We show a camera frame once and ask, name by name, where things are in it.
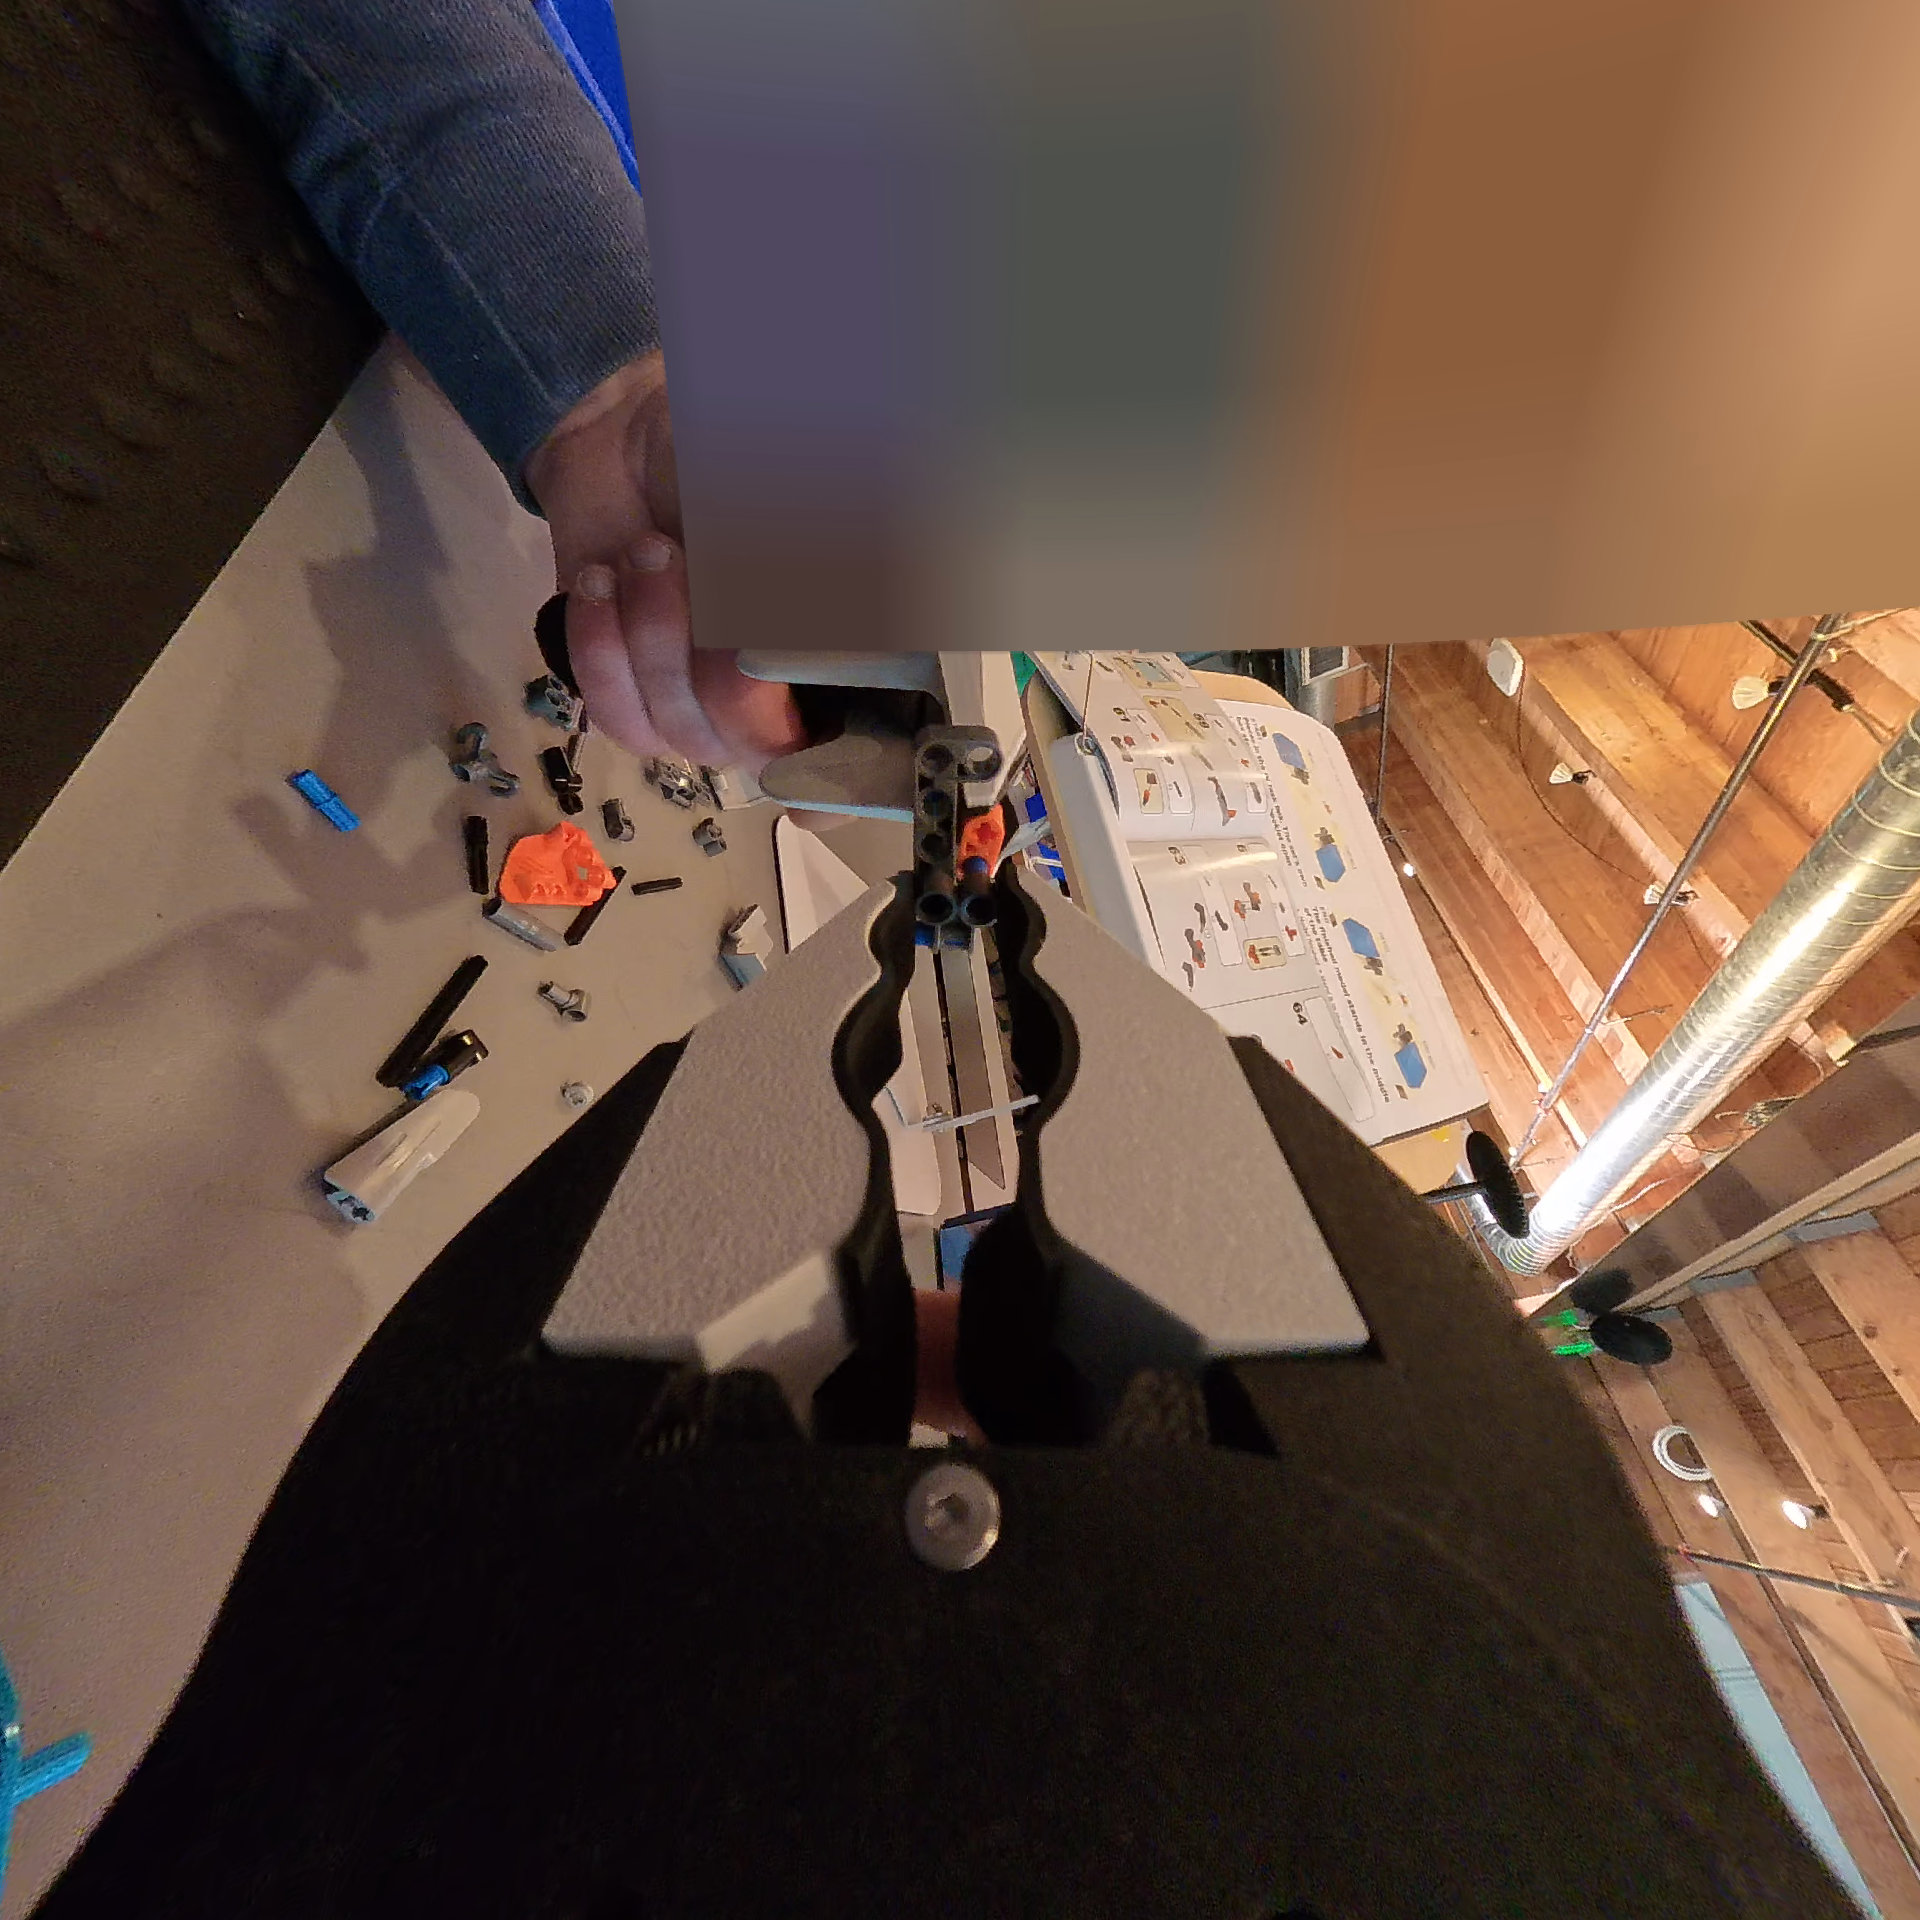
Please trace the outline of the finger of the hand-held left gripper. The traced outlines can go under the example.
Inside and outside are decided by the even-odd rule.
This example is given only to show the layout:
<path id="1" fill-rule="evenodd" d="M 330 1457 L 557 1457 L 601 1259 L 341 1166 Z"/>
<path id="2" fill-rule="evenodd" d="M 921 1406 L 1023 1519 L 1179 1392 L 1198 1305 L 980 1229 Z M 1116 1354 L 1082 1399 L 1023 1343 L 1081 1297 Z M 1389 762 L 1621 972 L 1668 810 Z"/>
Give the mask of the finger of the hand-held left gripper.
<path id="1" fill-rule="evenodd" d="M 759 789 L 787 810 L 909 826 L 917 755 L 909 744 L 814 744 L 759 772 Z"/>
<path id="2" fill-rule="evenodd" d="M 734 651 L 734 669 L 762 684 L 868 684 L 868 690 L 943 697 L 939 655 Z"/>

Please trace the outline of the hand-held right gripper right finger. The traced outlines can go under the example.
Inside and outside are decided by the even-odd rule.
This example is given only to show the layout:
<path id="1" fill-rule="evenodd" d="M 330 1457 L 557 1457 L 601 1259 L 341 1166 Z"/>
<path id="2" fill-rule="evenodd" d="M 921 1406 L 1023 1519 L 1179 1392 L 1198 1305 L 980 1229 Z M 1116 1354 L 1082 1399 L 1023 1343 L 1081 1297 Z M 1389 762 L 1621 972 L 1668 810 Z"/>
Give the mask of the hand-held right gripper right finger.
<path id="1" fill-rule="evenodd" d="M 1356 1354 L 1370 1334 L 1228 1035 L 1045 882 L 1003 882 L 1019 1211 L 1045 1349 L 1138 1370 Z"/>

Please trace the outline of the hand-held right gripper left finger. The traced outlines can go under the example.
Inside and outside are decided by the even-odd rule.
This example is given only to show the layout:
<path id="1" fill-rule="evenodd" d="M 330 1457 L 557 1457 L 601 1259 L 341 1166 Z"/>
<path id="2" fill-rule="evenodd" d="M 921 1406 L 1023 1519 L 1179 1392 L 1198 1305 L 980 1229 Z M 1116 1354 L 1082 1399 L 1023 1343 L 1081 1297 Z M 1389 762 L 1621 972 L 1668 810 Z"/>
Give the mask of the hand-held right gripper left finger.
<path id="1" fill-rule="evenodd" d="M 540 1340 L 783 1388 L 803 1433 L 904 1433 L 912 1286 L 876 1099 L 912 915 L 878 882 L 685 1041 Z"/>

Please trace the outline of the grey beam brick assembly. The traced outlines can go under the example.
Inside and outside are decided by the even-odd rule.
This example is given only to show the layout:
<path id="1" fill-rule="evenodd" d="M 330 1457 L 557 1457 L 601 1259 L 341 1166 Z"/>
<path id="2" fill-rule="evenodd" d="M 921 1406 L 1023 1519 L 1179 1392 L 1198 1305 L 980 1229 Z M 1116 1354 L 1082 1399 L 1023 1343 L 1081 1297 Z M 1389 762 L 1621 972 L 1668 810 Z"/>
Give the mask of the grey beam brick assembly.
<path id="1" fill-rule="evenodd" d="M 993 794 L 993 781 L 1003 780 L 1003 753 L 998 737 L 990 728 L 925 728 L 912 739 L 917 755 L 917 812 L 912 812 L 912 874 L 921 860 L 938 860 L 939 852 L 952 852 L 954 830 L 980 812 L 1003 803 L 966 803 L 972 788 L 985 788 Z"/>

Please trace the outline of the person's left forearm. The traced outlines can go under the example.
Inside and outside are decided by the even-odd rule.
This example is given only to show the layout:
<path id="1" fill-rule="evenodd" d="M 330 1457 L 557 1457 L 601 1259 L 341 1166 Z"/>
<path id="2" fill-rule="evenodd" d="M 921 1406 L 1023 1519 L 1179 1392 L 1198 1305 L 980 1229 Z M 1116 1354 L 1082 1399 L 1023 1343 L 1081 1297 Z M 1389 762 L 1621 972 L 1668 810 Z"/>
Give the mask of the person's left forearm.
<path id="1" fill-rule="evenodd" d="M 661 341 L 643 197 L 535 4 L 180 11 L 330 252 L 535 512 L 535 450 Z"/>

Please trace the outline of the person's left hand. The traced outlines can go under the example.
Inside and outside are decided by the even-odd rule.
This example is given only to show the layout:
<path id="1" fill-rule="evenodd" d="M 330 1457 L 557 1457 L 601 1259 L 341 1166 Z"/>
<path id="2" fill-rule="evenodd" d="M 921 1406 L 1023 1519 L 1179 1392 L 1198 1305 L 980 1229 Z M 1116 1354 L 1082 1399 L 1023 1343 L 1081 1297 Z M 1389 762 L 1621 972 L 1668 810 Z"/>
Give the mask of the person's left hand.
<path id="1" fill-rule="evenodd" d="M 691 644 L 661 349 L 590 386 L 526 460 L 590 728 L 629 755 L 762 772 L 803 749 L 787 684 Z"/>

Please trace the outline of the pale wooden book stand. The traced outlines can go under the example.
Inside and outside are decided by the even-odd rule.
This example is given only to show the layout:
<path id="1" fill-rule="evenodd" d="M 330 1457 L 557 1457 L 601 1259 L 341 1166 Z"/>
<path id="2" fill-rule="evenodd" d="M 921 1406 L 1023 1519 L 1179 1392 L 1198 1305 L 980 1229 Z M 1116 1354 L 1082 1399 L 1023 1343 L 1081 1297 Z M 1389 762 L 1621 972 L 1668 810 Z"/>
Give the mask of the pale wooden book stand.
<path id="1" fill-rule="evenodd" d="M 998 737 L 1003 780 L 993 781 L 993 794 L 985 794 L 985 788 L 972 788 L 966 803 L 998 798 L 1014 812 L 1014 826 L 1005 830 L 1003 868 L 1014 874 L 1025 874 L 1034 882 L 1045 882 L 1063 903 L 1070 903 L 1063 892 L 1063 868 L 1059 868 L 1059 852 L 1054 846 L 1054 826 L 1045 812 L 1041 780 L 1034 772 L 1034 739 L 1036 737 L 1054 739 L 1063 732 L 1059 704 L 1047 692 L 1028 692 L 1019 682 L 1019 666 L 1011 655 L 939 655 L 939 666 L 943 666 L 939 717 L 948 724 L 990 728 Z M 1255 703 L 1255 697 L 1276 703 L 1276 697 L 1264 697 L 1250 682 L 1228 682 L 1228 684 L 1241 684 L 1245 703 Z M 868 886 L 839 860 L 839 852 L 825 842 L 825 830 L 850 826 L 850 820 L 863 830 L 885 830 L 890 834 L 885 847 L 912 860 L 912 826 L 787 810 L 783 826 L 775 830 L 775 870 L 776 870 L 776 886 L 783 886 L 776 892 L 783 896 L 783 935 L 787 935 L 789 950 L 802 950 L 816 930 L 825 930 Z M 1464 1119 L 1442 1124 L 1434 1130 L 1394 1137 L 1394 1141 L 1383 1141 L 1370 1152 L 1378 1152 L 1383 1162 L 1406 1184 L 1441 1190 L 1441 1184 L 1454 1183 L 1454 1175 L 1464 1171 L 1464 1137 L 1472 1127 L 1474 1127 L 1474 1114 L 1464 1114 Z"/>

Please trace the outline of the instruction booklet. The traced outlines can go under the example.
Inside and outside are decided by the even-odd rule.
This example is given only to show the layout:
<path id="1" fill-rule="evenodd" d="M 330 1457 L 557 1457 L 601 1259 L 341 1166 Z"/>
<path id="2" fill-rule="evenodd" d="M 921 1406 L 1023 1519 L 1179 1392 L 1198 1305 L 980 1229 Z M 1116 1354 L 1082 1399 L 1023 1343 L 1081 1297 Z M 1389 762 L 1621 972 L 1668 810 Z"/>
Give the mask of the instruction booklet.
<path id="1" fill-rule="evenodd" d="M 1068 897 L 1367 1145 L 1486 1103 L 1332 728 L 1174 655 L 1036 655 L 1034 739 Z"/>

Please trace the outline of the orange triangular panel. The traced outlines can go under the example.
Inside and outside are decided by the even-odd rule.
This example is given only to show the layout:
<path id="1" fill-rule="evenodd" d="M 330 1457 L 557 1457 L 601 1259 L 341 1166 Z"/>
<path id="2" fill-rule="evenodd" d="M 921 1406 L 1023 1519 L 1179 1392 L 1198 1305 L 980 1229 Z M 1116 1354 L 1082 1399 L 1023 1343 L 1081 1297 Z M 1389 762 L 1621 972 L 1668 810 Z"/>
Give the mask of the orange triangular panel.
<path id="1" fill-rule="evenodd" d="M 615 886 L 612 868 L 575 820 L 557 820 L 545 834 L 522 834 L 510 842 L 494 897 L 505 908 L 590 908 Z"/>

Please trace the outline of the white curved panel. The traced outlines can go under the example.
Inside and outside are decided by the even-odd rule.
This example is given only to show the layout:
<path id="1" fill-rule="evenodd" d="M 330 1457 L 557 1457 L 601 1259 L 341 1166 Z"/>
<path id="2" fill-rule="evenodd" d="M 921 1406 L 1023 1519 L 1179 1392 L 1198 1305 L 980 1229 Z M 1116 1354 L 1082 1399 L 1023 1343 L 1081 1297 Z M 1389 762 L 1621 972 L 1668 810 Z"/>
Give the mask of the white curved panel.
<path id="1" fill-rule="evenodd" d="M 467 1136 L 479 1099 L 463 1090 L 441 1090 L 397 1112 L 379 1136 L 353 1145 L 322 1171 L 323 1206 L 363 1229 L 396 1207 L 396 1202 Z"/>

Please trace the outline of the long black axle rod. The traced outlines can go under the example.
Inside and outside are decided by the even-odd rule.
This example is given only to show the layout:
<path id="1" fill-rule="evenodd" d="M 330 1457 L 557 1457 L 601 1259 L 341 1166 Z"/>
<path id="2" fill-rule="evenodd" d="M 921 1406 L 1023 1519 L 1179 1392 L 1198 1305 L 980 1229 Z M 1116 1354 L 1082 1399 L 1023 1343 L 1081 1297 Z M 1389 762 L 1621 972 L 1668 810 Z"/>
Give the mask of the long black axle rod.
<path id="1" fill-rule="evenodd" d="M 421 1074 L 430 1054 L 441 1047 L 451 1016 L 463 1008 L 479 977 L 486 972 L 486 962 L 479 953 L 463 958 L 451 977 L 432 993 L 425 1010 L 410 1023 L 402 1041 L 387 1054 L 387 1061 L 376 1070 L 376 1086 L 397 1091 L 410 1077 Z"/>

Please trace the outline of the thin metal ceiling conduit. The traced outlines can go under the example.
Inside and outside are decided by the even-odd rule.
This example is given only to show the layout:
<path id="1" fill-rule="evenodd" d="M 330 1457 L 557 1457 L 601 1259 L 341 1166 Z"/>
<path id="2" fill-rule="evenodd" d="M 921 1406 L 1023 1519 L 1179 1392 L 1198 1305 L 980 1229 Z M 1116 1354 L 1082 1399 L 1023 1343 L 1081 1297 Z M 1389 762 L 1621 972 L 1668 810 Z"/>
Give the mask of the thin metal ceiling conduit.
<path id="1" fill-rule="evenodd" d="M 1710 935 L 1735 927 L 1713 944 L 1707 967 L 1713 972 L 1728 950 L 1749 935 L 1753 915 L 1713 879 L 1713 847 L 1725 846 L 1725 826 L 1736 816 L 1740 794 L 1753 789 L 1763 749 L 1781 737 L 1796 703 L 1816 690 L 1838 714 L 1856 714 L 1856 703 L 1825 673 L 1843 641 L 1852 632 L 1851 616 L 1819 616 L 1806 623 L 1802 644 L 1788 646 L 1763 619 L 1736 629 L 1770 655 L 1763 673 L 1784 677 L 1784 690 L 1753 714 L 1740 755 L 1725 758 L 1692 728 L 1681 709 L 1647 709 L 1647 692 L 1634 682 L 1634 655 L 1606 641 L 1606 659 L 1578 666 L 1575 659 L 1549 659 L 1544 666 L 1525 655 L 1525 684 L 1536 690 L 1536 717 L 1566 753 L 1566 781 L 1585 789 L 1606 830 L 1641 857 L 1641 927 L 1606 989 L 1594 995 L 1578 1037 L 1554 1079 L 1539 1091 L 1525 1137 L 1514 1158 L 1525 1158 L 1549 1106 L 1559 1103 L 1570 1070 L 1581 1054 L 1612 1030 L 1612 1008 L 1646 953 L 1665 927 L 1692 927 L 1688 909 L 1707 908 Z"/>

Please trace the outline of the blue plastic tool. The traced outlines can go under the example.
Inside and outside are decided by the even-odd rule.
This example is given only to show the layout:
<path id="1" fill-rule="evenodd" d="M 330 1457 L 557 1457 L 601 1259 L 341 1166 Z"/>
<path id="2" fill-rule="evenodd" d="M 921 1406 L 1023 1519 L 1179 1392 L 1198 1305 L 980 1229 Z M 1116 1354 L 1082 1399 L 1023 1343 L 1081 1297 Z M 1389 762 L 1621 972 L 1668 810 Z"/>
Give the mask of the blue plastic tool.
<path id="1" fill-rule="evenodd" d="M 91 1737 L 83 1730 L 65 1736 L 46 1748 L 28 1748 L 18 1697 L 7 1663 L 0 1664 L 0 1697 L 3 1697 L 3 1812 L 0 1812 L 0 1863 L 3 1879 L 12 1868 L 12 1832 L 23 1803 L 69 1781 L 91 1753 Z"/>

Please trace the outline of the silver ventilation duct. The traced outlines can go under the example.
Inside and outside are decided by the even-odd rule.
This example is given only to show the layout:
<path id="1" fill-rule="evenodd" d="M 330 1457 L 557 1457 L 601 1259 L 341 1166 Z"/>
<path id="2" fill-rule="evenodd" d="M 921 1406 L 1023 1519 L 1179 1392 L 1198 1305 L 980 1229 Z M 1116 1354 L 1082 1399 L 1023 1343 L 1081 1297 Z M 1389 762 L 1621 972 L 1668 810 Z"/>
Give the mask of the silver ventilation duct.
<path id="1" fill-rule="evenodd" d="M 1913 915 L 1914 717 L 1707 981 L 1612 1114 L 1539 1197 L 1528 1232 L 1509 1235 L 1495 1225 L 1477 1232 L 1500 1269 L 1531 1277 L 1554 1264 Z"/>

